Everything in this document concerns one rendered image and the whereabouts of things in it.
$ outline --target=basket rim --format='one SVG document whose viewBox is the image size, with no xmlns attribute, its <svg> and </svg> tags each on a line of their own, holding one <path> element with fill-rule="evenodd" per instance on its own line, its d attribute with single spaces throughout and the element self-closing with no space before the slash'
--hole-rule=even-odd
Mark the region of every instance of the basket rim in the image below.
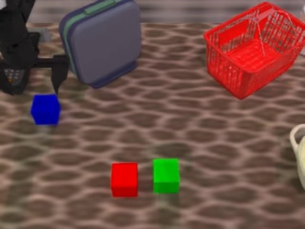
<svg viewBox="0 0 305 229">
<path fill-rule="evenodd" d="M 218 47 L 216 47 L 216 46 L 210 41 L 209 36 L 210 36 L 212 33 L 214 33 L 215 31 L 219 30 L 220 28 L 222 28 L 222 27 L 224 27 L 224 26 L 226 26 L 226 25 L 228 25 L 228 24 L 230 24 L 230 23 L 232 23 L 232 22 L 234 22 L 234 21 L 236 21 L 236 20 L 242 18 L 245 14 L 248 14 L 248 13 L 252 12 L 252 11 L 254 10 L 254 8 L 261 7 L 261 6 L 268 6 L 268 5 L 271 6 L 271 7 L 273 7 L 273 8 L 276 9 L 276 10 L 282 10 L 282 11 L 288 13 L 288 15 L 289 15 L 290 18 L 292 18 L 293 20 L 296 20 L 296 21 L 297 21 L 298 23 L 300 23 L 300 24 L 303 24 L 303 26 L 304 26 L 304 31 L 305 31 L 305 23 L 302 22 L 300 19 L 298 19 L 297 17 L 295 17 L 293 14 L 291 14 L 291 13 L 285 11 L 284 9 L 278 7 L 277 5 L 272 4 L 272 3 L 269 3 L 269 2 L 267 2 L 267 1 L 264 1 L 264 2 L 261 2 L 261 3 L 255 5 L 255 6 L 253 6 L 253 7 L 251 7 L 251 8 L 249 8 L 249 9 L 245 10 L 244 12 L 242 12 L 242 13 L 240 13 L 240 14 L 234 16 L 234 17 L 232 17 L 231 19 L 229 19 L 229 20 L 227 20 L 227 21 L 225 21 L 225 22 L 223 22 L 223 23 L 220 23 L 220 24 L 214 26 L 213 28 L 209 29 L 208 31 L 204 32 L 204 33 L 203 33 L 203 39 L 206 41 L 206 45 L 207 45 L 207 46 L 212 46 L 218 53 L 220 53 L 220 54 L 222 55 L 223 58 L 225 58 L 227 61 L 232 62 L 232 59 L 231 59 L 231 58 L 229 58 L 223 51 L 221 51 Z M 279 57 L 273 59 L 269 64 L 273 64 L 273 63 L 276 62 L 278 59 L 280 59 L 281 56 L 286 55 L 287 53 L 289 53 L 289 52 L 291 52 L 292 50 L 298 48 L 299 46 L 303 46 L 303 47 L 305 46 L 305 39 L 304 39 L 301 43 L 299 43 L 298 45 L 293 46 L 293 47 L 291 47 L 290 49 L 286 50 L 286 51 L 285 51 L 284 53 L 282 53 Z M 239 67 L 243 72 L 250 73 L 250 74 L 252 74 L 252 73 L 257 73 L 257 72 L 259 72 L 259 71 L 265 69 L 266 67 L 268 67 L 268 66 L 263 66 L 263 67 L 261 67 L 261 68 L 259 68 L 259 69 L 257 69 L 257 70 L 250 71 L 250 70 L 246 70 L 243 66 L 241 66 L 241 65 L 238 64 L 238 63 L 235 63 L 235 62 L 234 62 L 234 64 L 235 64 L 237 67 Z"/>
</svg>

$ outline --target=red cube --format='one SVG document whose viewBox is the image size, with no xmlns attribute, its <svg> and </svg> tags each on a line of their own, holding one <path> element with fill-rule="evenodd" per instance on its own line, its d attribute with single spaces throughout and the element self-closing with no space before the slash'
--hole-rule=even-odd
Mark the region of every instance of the red cube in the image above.
<svg viewBox="0 0 305 229">
<path fill-rule="evenodd" d="M 113 197 L 138 196 L 138 163 L 113 163 L 111 167 Z"/>
</svg>

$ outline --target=blue cube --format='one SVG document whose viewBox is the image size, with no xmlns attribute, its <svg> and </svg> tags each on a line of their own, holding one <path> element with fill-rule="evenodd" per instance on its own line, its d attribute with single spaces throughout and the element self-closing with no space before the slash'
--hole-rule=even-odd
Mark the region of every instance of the blue cube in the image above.
<svg viewBox="0 0 305 229">
<path fill-rule="evenodd" d="M 61 105 L 56 94 L 34 95 L 30 109 L 36 125 L 58 125 Z"/>
</svg>

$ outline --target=green cube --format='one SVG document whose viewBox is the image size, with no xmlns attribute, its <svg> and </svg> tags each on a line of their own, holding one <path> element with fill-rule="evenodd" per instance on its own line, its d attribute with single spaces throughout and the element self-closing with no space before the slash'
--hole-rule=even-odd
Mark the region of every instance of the green cube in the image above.
<svg viewBox="0 0 305 229">
<path fill-rule="evenodd" d="M 178 193 L 180 188 L 179 160 L 154 159 L 152 166 L 154 193 Z"/>
</svg>

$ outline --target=patterned tablecloth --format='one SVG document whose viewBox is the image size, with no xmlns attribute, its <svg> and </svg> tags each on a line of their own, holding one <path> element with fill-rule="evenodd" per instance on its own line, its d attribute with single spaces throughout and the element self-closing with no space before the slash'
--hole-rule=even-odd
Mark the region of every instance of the patterned tablecloth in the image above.
<svg viewBox="0 0 305 229">
<path fill-rule="evenodd" d="M 41 54 L 62 53 L 48 26 Z M 48 71 L 24 96 L 0 94 L 0 229 L 304 229 L 288 134 L 305 123 L 305 60 L 239 101 L 206 72 L 210 27 L 144 24 L 134 72 L 100 90 L 69 75 L 56 128 L 29 115 L 32 96 L 52 92 Z M 156 157 L 180 159 L 178 197 L 153 194 Z M 139 163 L 138 198 L 111 198 L 116 161 Z"/>
</svg>

